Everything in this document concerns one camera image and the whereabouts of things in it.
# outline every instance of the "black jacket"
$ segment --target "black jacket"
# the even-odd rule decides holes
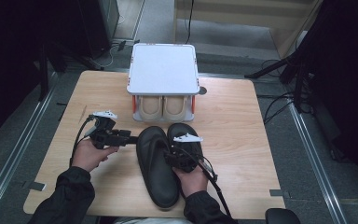
[[[36,208],[28,223],[81,223],[94,200],[90,173],[71,167],[57,178],[56,189]],[[185,217],[195,223],[237,223],[220,211],[219,203],[207,191],[186,198]]]

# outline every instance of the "person's left hand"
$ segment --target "person's left hand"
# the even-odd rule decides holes
[[[117,151],[118,147],[97,149],[90,139],[82,140],[77,144],[72,166],[91,172],[101,161],[106,161],[108,155]]]

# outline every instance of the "gray floor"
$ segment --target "gray floor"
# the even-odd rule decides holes
[[[144,13],[139,23],[136,37],[141,42],[172,43],[173,0],[146,0]],[[219,23],[193,21],[189,43],[198,53],[201,76],[242,78],[244,74],[258,71],[265,60],[278,60],[278,53],[272,44],[269,30],[263,27],[223,25]],[[178,42],[186,41],[185,21],[178,21]],[[113,51],[113,63],[106,70],[128,69],[131,46],[121,52]],[[106,53],[96,62],[107,64],[111,56]],[[67,103],[76,81],[85,68],[76,63],[65,74],[58,74],[59,81],[48,102],[46,112],[39,121],[26,150],[21,155],[17,167],[4,193],[0,195],[0,223],[24,223],[30,215],[22,211],[28,194],[21,185],[25,180],[33,180],[37,169],[48,150],[49,143],[59,124],[64,106]],[[287,91],[276,77],[265,76],[255,80],[258,95],[280,95]],[[0,130],[0,171],[16,147],[27,120],[37,106],[38,87],[30,93],[22,105],[7,120]],[[259,98],[262,114],[272,99]],[[286,102],[277,102],[271,112],[278,110]],[[312,143],[323,163],[333,190],[346,218],[345,222],[358,223],[358,167],[352,163],[338,163],[331,160],[328,146],[322,137],[315,118],[303,114]],[[289,108],[266,124],[266,132],[275,162],[281,188],[290,196],[284,198],[287,208],[293,210],[302,223],[335,223],[325,202],[320,183],[312,168],[303,139],[297,129],[293,113]],[[95,217],[87,217],[83,223],[94,223]],[[263,220],[241,220],[241,223],[264,223]]]

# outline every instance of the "person's right hand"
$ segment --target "person's right hand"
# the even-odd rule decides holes
[[[206,190],[208,186],[208,178],[199,166],[197,166],[196,169],[190,173],[186,173],[175,167],[172,169],[180,179],[182,191],[185,194],[185,197],[188,197],[193,193]]]

